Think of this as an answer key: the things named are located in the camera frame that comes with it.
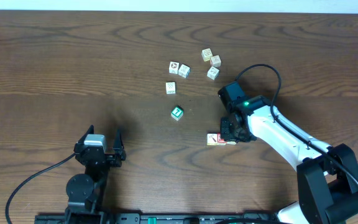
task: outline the wooden table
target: wooden table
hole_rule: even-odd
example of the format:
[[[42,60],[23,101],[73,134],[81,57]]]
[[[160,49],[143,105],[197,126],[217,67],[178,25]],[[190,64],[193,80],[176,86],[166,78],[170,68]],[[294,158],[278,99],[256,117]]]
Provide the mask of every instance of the wooden table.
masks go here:
[[[201,59],[208,47],[223,61],[215,81]],[[169,74],[170,61],[189,65],[188,79]],[[112,210],[241,213],[298,200],[296,173],[262,140],[206,146],[226,114],[217,91],[255,63],[280,71],[288,119],[358,159],[358,15],[0,11],[0,223],[17,185],[69,156],[91,124],[109,144],[123,132]],[[166,95],[169,81],[176,95]],[[277,79],[255,68],[241,85],[271,97]],[[66,183],[83,171],[72,159],[30,181],[12,221],[63,212]]]

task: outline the wooden block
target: wooden block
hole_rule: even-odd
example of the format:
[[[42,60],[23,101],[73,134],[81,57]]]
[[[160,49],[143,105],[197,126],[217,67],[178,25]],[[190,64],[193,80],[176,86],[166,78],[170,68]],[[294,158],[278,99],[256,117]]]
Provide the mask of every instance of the wooden block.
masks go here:
[[[209,60],[211,59],[211,57],[213,56],[211,49],[204,49],[204,50],[201,52],[201,56],[203,56],[204,62],[209,61]]]
[[[235,145],[236,142],[226,142],[225,140],[221,139],[221,133],[217,133],[217,134],[207,134],[206,144],[207,146],[224,146],[226,144]]]
[[[179,70],[179,62],[171,62],[169,64],[169,73],[177,74]]]
[[[167,89],[167,94],[175,94],[176,93],[175,82],[166,83],[165,88]]]
[[[177,121],[183,116],[183,110],[180,109],[178,106],[173,109],[171,112],[171,117]]]
[[[183,78],[187,78],[190,73],[190,67],[187,65],[182,64],[179,68],[179,75]]]
[[[215,78],[218,75],[219,75],[219,69],[215,68],[214,66],[212,66],[206,74],[206,76],[210,77],[210,79],[212,79],[212,80],[215,80]]]
[[[214,66],[215,68],[218,68],[219,66],[221,66],[222,61],[221,58],[217,55],[214,57],[211,57],[211,66]]]

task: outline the wire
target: wire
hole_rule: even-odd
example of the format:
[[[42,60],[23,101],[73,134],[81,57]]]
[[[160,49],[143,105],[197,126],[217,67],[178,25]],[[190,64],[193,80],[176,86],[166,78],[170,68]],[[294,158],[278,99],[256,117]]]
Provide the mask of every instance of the wire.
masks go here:
[[[350,179],[353,180],[353,182],[357,185],[358,187],[358,181],[357,179],[352,175],[352,173],[350,172],[350,170],[346,167],[344,167],[342,164],[340,164],[337,160],[335,160],[334,158],[332,158],[329,154],[327,154],[326,152],[324,152],[322,149],[314,146],[311,141],[308,141],[308,140],[305,140],[303,139],[300,135],[298,135],[296,132],[294,132],[293,130],[291,130],[289,127],[287,127],[285,124],[283,124],[277,115],[275,115],[274,111],[273,111],[273,108],[274,108],[274,103],[276,102],[276,99],[277,99],[277,96],[278,96],[278,92],[280,91],[281,89],[281,76],[279,74],[279,72],[273,68],[272,66],[270,65],[266,65],[266,64],[256,64],[256,65],[251,65],[249,66],[248,68],[244,69],[242,72],[240,72],[240,74],[238,74],[238,76],[236,77],[236,79],[234,79],[234,81],[237,81],[240,76],[250,70],[251,68],[254,68],[254,67],[267,67],[267,68],[270,68],[271,70],[273,70],[276,75],[277,75],[277,78],[278,78],[278,87],[277,87],[277,91],[276,93],[274,94],[273,96],[273,99],[272,99],[272,103],[270,104],[270,113],[272,114],[272,117],[273,117],[273,122],[277,122],[281,127],[283,127],[286,131],[288,131],[290,134],[294,135],[294,137],[298,138],[300,141],[302,141],[303,143],[305,143],[308,147],[314,149],[315,151],[319,152],[321,155],[323,155],[326,159],[328,159],[329,161],[331,161],[335,166],[337,166],[338,169],[340,169],[343,173],[345,173],[348,177],[350,177]]]
[[[280,76],[279,72],[278,72],[275,68],[273,68],[272,66],[270,66],[270,65],[266,65],[266,64],[251,65],[251,66],[249,66],[248,68],[244,69],[242,72],[240,72],[240,74],[234,79],[234,81],[237,81],[237,80],[240,78],[240,76],[241,76],[244,72],[250,70],[251,68],[255,68],[255,67],[267,67],[267,68],[270,68],[270,69],[273,70],[273,71],[276,73],[276,75],[277,75],[278,87],[277,87],[276,93],[274,93],[274,96],[273,96],[273,99],[272,99],[272,103],[270,104],[270,113],[271,113],[272,116],[273,116],[273,122],[274,122],[277,117],[274,116],[273,106],[274,106],[274,103],[276,102],[276,99],[277,99],[277,96],[278,96],[278,92],[280,92],[280,89],[281,89],[281,76]]]
[[[32,180],[34,177],[37,177],[40,174],[43,174],[46,171],[50,171],[53,168],[56,168],[60,165],[62,165],[63,163],[69,161],[72,157],[75,156],[75,153],[73,153],[71,156],[67,157],[66,159],[56,163],[55,165],[52,165],[46,169],[41,170],[40,172],[31,175],[29,178],[27,178],[25,181],[23,181],[21,184],[19,184],[19,186],[16,187],[16,189],[12,192],[11,196],[9,197],[9,199],[6,202],[6,206],[5,206],[5,217],[6,217],[6,221],[8,222],[8,224],[12,224],[11,218],[9,217],[9,206],[11,205],[12,199],[15,196],[15,194],[26,184],[28,183],[28,181]]]
[[[258,224],[288,224],[284,222],[277,222],[271,220],[261,220],[257,218],[231,218],[228,220],[223,220],[215,224],[230,224],[230,223],[258,223]]]

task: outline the white wall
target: white wall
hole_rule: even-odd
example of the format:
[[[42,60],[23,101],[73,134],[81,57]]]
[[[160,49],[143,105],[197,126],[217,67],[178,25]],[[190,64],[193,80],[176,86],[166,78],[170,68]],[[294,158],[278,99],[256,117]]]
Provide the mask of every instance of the white wall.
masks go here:
[[[0,9],[358,14],[358,0],[0,0]]]

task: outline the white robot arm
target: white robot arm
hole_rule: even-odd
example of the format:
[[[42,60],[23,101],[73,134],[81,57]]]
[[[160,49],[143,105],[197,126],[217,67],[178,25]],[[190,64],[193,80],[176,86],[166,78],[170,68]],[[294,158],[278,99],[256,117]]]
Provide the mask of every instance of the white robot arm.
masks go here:
[[[358,213],[358,163],[351,148],[345,144],[332,147],[315,139],[265,97],[245,95],[238,82],[223,87],[218,95],[229,113],[221,119],[222,139],[250,142],[260,138],[297,172],[300,202],[277,212],[279,221],[344,223]],[[327,184],[328,174],[337,179]]]

